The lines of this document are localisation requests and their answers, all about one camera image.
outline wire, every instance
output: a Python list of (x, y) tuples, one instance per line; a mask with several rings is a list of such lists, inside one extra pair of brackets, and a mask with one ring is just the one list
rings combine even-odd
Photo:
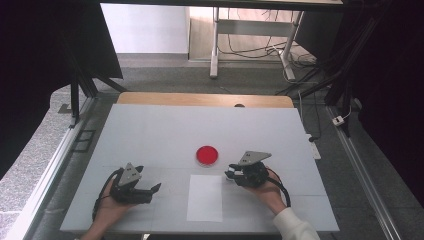
[(276, 172), (274, 172), (272, 169), (266, 167), (266, 169), (268, 169), (269, 171), (271, 171), (272, 173), (275, 174), (275, 176), (277, 176), (278, 181), (276, 181), (275, 179), (271, 178), (271, 177), (267, 177), (267, 180), (269, 182), (274, 183), (284, 194), (284, 197), (286, 198), (286, 205), (287, 207), (291, 207), (291, 201), (290, 201), (290, 195), (289, 192), (287, 191), (287, 189), (284, 187), (283, 182), (281, 181), (280, 176), (278, 176), (278, 174)]
[(228, 90), (227, 88), (225, 88), (225, 87), (221, 87), (221, 86), (219, 86), (219, 88), (220, 89), (222, 89), (222, 90), (224, 90), (224, 91), (226, 91), (226, 92), (228, 92), (229, 94), (233, 94), (230, 90)]
[(293, 66), (295, 66), (297, 68), (304, 69), (304, 68), (308, 68), (308, 67), (319, 67), (319, 66), (317, 66), (316, 62), (307, 61), (309, 64), (305, 64), (305, 63), (303, 63), (303, 62), (300, 61), (300, 58), (301, 57), (304, 57), (304, 56), (313, 56), (310, 53), (298, 55), (297, 56), (297, 60), (294, 60), (293, 55), (296, 55), (296, 54), (290, 52), (290, 57), (291, 57), (290, 63), (292, 63)]
[[(231, 8), (228, 8), (228, 12), (227, 12), (227, 18), (228, 19), (230, 19), (230, 9)], [(265, 14), (265, 13), (267, 13), (267, 12), (269, 12), (269, 14), (271, 14), (271, 11), (270, 10), (267, 10), (267, 11), (265, 11), (264, 13), (262, 13), (262, 15), (263, 14)], [(277, 14), (276, 14), (276, 16), (275, 16), (275, 20), (274, 21), (277, 21), (277, 17), (278, 17), (278, 13), (279, 13), (279, 11), (277, 11)], [(231, 52), (224, 52), (224, 51), (222, 51), (220, 48), (219, 48), (219, 46), (218, 46), (218, 50), (219, 50), (219, 52), (220, 53), (222, 53), (222, 54), (232, 54), (232, 55), (236, 55), (236, 56), (240, 56), (240, 57), (244, 57), (244, 58), (253, 58), (253, 59), (255, 59), (255, 58), (264, 58), (264, 57), (268, 57), (268, 56), (270, 56), (273, 52), (274, 52), (274, 50), (272, 50), (272, 49), (269, 49), (270, 47), (269, 47), (269, 43), (270, 43), (270, 41), (271, 41), (271, 38), (272, 37), (270, 37), (269, 39), (268, 39), (268, 43), (267, 43), (267, 45), (265, 46), (265, 47), (262, 47), (262, 48), (255, 48), (255, 49), (250, 49), (250, 50), (241, 50), (241, 51), (235, 51), (234, 49), (233, 49), (233, 47), (232, 47), (232, 45), (231, 45), (231, 38), (230, 38), (230, 34), (227, 34), (227, 37), (228, 37), (228, 46), (230, 47), (230, 50), (231, 50)], [(278, 46), (278, 45), (282, 45), (282, 44), (285, 44), (286, 42), (282, 42), (282, 43), (278, 43), (278, 44), (274, 44), (275, 46)], [(264, 54), (264, 55), (260, 55), (260, 56), (247, 56), (247, 55), (243, 55), (243, 54), (241, 54), (241, 53), (248, 53), (248, 52), (256, 52), (256, 51), (259, 51), (259, 50), (265, 50), (267, 53), (266, 54)]]
[(354, 0), (354, 1), (359, 1), (362, 3), (361, 10), (354, 24), (352, 24), (352, 29), (354, 30), (352, 30), (351, 32), (355, 31), (354, 34), (352, 34), (349, 41), (347, 41), (345, 45), (342, 46), (339, 50), (337, 50), (337, 52), (334, 53), (331, 57), (325, 60), (322, 60), (319, 63), (315, 63), (316, 67), (327, 68), (328, 70), (330, 70), (333, 67), (337, 67), (338, 64), (343, 60), (343, 57), (345, 56), (349, 47), (355, 43), (355, 41), (361, 36), (362, 32), (365, 30), (365, 26), (360, 26), (360, 27), (357, 26), (360, 22), (360, 19), (364, 10), (364, 0)]
[(271, 18), (271, 9), (266, 10), (261, 15), (264, 15), (265, 13), (268, 13), (268, 17), (265, 19), (265, 21), (268, 21)]
[(122, 168), (114, 171), (111, 175), (109, 175), (109, 177), (107, 178), (105, 184), (103, 185), (102, 190), (100, 191), (99, 197), (94, 202), (93, 211), (91, 213), (91, 218), (93, 219), (93, 221), (94, 221), (94, 219), (96, 219), (97, 210), (99, 209), (100, 202), (102, 201), (102, 199), (104, 199), (106, 197), (109, 197), (109, 195), (108, 196), (105, 196), (105, 197), (102, 197), (103, 192), (105, 191), (105, 189), (106, 189), (107, 185), (109, 184), (110, 180), (112, 179), (112, 177), (115, 176), (116, 174), (119, 174), (121, 171), (123, 171)]
[(343, 119), (349, 117), (350, 113), (352, 112), (352, 106), (349, 106), (349, 113), (343, 117)]
[(299, 94), (300, 120), (302, 120), (303, 127), (305, 127), (305, 124), (303, 123), (302, 96), (300, 95), (300, 90), (298, 90), (297, 93)]
[(302, 82), (306, 82), (309, 79), (311, 79), (313, 76), (315, 76), (316, 74), (318, 74), (320, 72), (320, 70), (321, 70), (320, 68), (311, 69), (308, 73), (305, 74), (305, 76), (303, 76), (299, 81), (297, 81), (297, 84), (290, 85), (290, 86), (284, 88), (283, 90), (280, 90), (280, 91), (276, 92), (274, 95), (277, 96), (277, 95), (280, 95), (281, 93), (284, 93), (286, 91), (287, 91), (286, 92), (286, 95), (287, 95), (293, 88), (296, 88), (297, 86), (300, 86), (300, 84), (302, 84)]
[[(288, 77), (287, 77), (287, 73), (286, 73), (286, 68), (288, 67), (289, 65), (287, 65), (287, 66), (285, 66), (284, 68), (283, 68), (283, 77), (284, 77), (284, 80), (286, 80), (286, 82), (288, 82), (288, 83), (290, 83), (290, 84), (318, 84), (318, 82), (306, 82), (306, 81), (304, 81), (304, 82), (302, 82), (301, 80), (299, 80), (299, 81), (297, 81), (297, 82), (293, 82), (293, 81), (290, 81), (289, 79), (288, 79)], [(311, 71), (309, 71), (302, 79), (306, 79), (307, 78), (307, 80), (309, 80), (310, 79), (310, 77), (308, 77), (308, 75), (312, 72), (312, 71), (314, 71), (314, 70), (317, 70), (317, 68), (314, 68), (314, 69), (312, 69)]]
[(317, 114), (317, 121), (318, 121), (318, 137), (316, 137), (317, 139), (321, 138), (321, 134), (322, 134), (322, 130), (321, 130), (321, 119), (319, 118), (319, 112), (318, 112), (318, 106), (317, 106), (317, 96), (315, 94), (316, 92), (314, 92), (314, 106), (315, 106), (315, 112)]

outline human arm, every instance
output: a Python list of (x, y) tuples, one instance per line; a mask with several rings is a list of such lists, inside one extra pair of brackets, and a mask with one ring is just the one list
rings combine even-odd
[(106, 231), (115, 224), (131, 207), (135, 204), (122, 204), (116, 202), (109, 196), (113, 179), (109, 181), (102, 194), (99, 209), (96, 218), (91, 224), (88, 231), (80, 238), (80, 240), (100, 240)]
[[(269, 177), (279, 181), (277, 175), (268, 170)], [(264, 203), (274, 214), (274, 225), (278, 228), (284, 240), (316, 240), (319, 236), (316, 230), (307, 222), (300, 220), (287, 207), (282, 198), (280, 189), (273, 183), (267, 181), (258, 188), (246, 188)]]

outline white sleeve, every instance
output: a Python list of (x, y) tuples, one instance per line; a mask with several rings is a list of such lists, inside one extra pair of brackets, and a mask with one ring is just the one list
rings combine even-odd
[(286, 208), (275, 216), (274, 225), (283, 236), (283, 240), (316, 240), (316, 230), (307, 222), (301, 221), (291, 208)]

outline red circular object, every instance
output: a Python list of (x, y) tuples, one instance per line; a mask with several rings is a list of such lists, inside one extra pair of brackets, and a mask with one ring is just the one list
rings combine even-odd
[(211, 146), (203, 146), (196, 152), (197, 161), (200, 164), (210, 166), (218, 159), (218, 151)]

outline table leg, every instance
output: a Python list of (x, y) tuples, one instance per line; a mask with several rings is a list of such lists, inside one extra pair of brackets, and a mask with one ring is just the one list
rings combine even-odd
[(287, 38), (287, 43), (286, 43), (286, 46), (284, 47), (284, 51), (280, 53), (280, 58), (283, 63), (284, 71), (286, 72), (288, 81), (293, 81), (296, 79), (293, 74), (293, 70), (290, 66), (289, 53), (290, 53), (291, 46), (293, 44), (294, 37), (296, 36), (297, 28), (299, 27), (299, 22), (300, 22), (300, 19), (302, 18), (302, 14), (303, 14), (303, 11), (298, 12), (297, 17), (293, 22), (290, 36)]
[(213, 8), (213, 46), (211, 56), (211, 72), (210, 78), (218, 77), (218, 22), (219, 8)]

